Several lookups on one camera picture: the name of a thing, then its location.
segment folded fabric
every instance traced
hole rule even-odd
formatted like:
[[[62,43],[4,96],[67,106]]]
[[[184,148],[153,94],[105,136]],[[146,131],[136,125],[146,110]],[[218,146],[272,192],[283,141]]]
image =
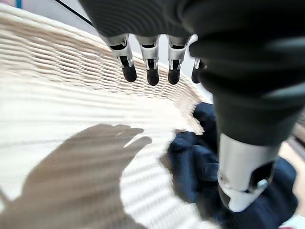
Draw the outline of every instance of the folded fabric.
[[[197,203],[223,228],[277,229],[294,214],[297,198],[292,193],[296,171],[279,158],[269,187],[246,210],[233,213],[223,206],[218,194],[217,129],[212,104],[201,103],[193,116],[204,129],[203,135],[178,133],[168,155],[173,167],[175,189],[186,201]]]

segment black rubber fingertip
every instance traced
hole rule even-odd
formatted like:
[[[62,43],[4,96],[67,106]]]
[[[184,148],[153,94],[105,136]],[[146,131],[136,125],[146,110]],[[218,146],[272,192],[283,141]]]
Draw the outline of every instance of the black rubber fingertip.
[[[179,82],[180,79],[180,70],[178,69],[169,69],[168,70],[168,82],[170,82],[170,84],[175,85]]]
[[[123,71],[123,74],[124,74],[124,77],[125,79],[128,81],[128,82],[134,82],[136,79],[137,79],[137,72],[135,70],[135,67],[134,65],[133,66],[124,66],[122,68],[122,71]]]
[[[147,73],[147,81],[151,86],[156,86],[159,82],[159,74],[158,69],[149,69],[146,70]]]
[[[201,69],[196,69],[195,67],[193,67],[193,71],[192,71],[192,82],[193,83],[200,83],[200,73],[201,73]]]

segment robotic arm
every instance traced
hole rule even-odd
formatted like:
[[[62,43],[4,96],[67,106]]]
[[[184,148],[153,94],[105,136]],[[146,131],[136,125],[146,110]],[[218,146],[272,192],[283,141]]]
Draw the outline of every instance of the robotic arm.
[[[227,208],[243,211],[271,181],[280,145],[305,103],[305,1],[80,2],[129,82],[136,80],[129,33],[140,43],[152,86],[159,80],[159,35],[168,35],[168,79],[176,84],[189,37],[197,34],[192,80],[213,93],[219,192]]]

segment white wicker surface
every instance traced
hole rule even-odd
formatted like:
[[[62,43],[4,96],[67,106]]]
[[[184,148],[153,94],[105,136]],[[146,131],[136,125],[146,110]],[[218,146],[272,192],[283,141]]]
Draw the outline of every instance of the white wicker surface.
[[[204,98],[167,69],[128,83],[100,38],[0,4],[0,228],[213,228],[172,188],[166,150]]]

